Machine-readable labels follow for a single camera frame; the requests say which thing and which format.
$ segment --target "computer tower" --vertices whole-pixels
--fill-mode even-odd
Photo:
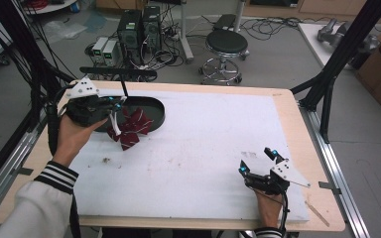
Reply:
[[[122,13],[117,35],[120,44],[126,49],[138,50],[144,41],[142,12],[140,10],[125,10]]]
[[[142,21],[147,47],[158,52],[162,49],[160,7],[146,6],[143,15]]]

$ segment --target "stool wheel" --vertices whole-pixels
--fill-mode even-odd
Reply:
[[[236,83],[240,83],[240,82],[242,82],[242,80],[243,80],[243,78],[242,78],[242,74],[241,73],[239,73],[236,76],[236,78],[234,78],[234,82],[236,82]]]

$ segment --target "black metal pole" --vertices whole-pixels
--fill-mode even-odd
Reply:
[[[351,27],[342,38],[339,45],[336,47],[329,61],[323,67],[323,70],[311,80],[291,89],[292,92],[296,94],[311,88],[308,95],[300,101],[300,105],[310,111],[315,111],[318,103],[325,96],[322,107],[322,116],[320,118],[320,134],[327,143],[329,143],[327,131],[333,85],[345,65],[355,55],[357,48],[380,18],[381,0],[368,0],[354,19]]]

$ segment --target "power supply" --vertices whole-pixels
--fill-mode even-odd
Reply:
[[[154,49],[154,52],[160,51],[162,49],[160,7],[146,6],[142,21],[147,47]]]
[[[100,37],[94,47],[92,47],[93,59],[95,62],[104,63],[104,56],[102,53],[108,40],[109,39],[106,37]]]
[[[107,42],[106,47],[103,50],[103,56],[107,66],[117,65],[117,62],[120,59],[120,53],[116,40],[110,40]]]

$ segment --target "wrist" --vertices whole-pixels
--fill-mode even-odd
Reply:
[[[52,161],[68,168],[78,153],[70,149],[58,148]]]

